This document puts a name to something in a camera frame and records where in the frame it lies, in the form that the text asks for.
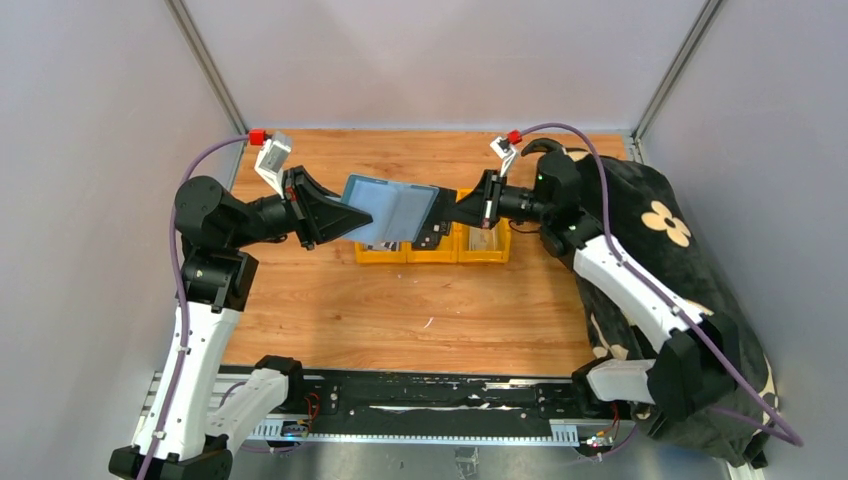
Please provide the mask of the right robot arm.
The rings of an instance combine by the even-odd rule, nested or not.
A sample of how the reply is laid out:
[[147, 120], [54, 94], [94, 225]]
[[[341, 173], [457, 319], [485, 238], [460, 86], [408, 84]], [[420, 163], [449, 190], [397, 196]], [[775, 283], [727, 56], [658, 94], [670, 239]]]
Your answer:
[[571, 403], [596, 417], [612, 402], [654, 405], [682, 421], [734, 392], [740, 371], [736, 324], [707, 316], [663, 285], [628, 254], [603, 221], [584, 206], [587, 180], [578, 169], [587, 152], [548, 142], [534, 148], [530, 188], [509, 185], [497, 170], [483, 172], [466, 195], [441, 188], [425, 227], [457, 223], [491, 229], [500, 222], [536, 222], [548, 254], [605, 295], [635, 326], [656, 356], [619, 360], [607, 356], [573, 374]]

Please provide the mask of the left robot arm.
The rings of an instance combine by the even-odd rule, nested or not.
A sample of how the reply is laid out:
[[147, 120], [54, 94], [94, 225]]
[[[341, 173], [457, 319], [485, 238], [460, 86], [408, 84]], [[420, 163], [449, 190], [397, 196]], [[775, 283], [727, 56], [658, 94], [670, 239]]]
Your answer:
[[210, 408], [223, 353], [258, 269], [247, 247], [295, 235], [310, 250], [372, 220], [301, 167], [285, 170], [278, 183], [278, 194], [251, 202], [209, 176], [180, 185], [169, 246], [178, 301], [170, 352], [140, 431], [111, 454], [114, 476], [226, 479], [235, 455], [272, 410], [293, 413], [304, 405], [302, 364], [268, 355], [221, 407]]

